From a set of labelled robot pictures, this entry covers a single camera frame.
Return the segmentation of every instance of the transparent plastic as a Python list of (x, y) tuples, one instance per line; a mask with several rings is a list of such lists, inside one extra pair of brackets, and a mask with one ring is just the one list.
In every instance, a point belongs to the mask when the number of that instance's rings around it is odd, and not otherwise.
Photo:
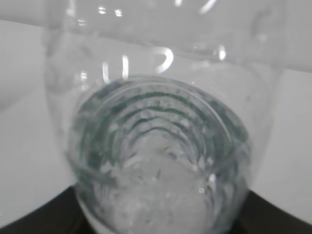
[(47, 100), (99, 234), (231, 228), (270, 134), (284, 7), (47, 1)]

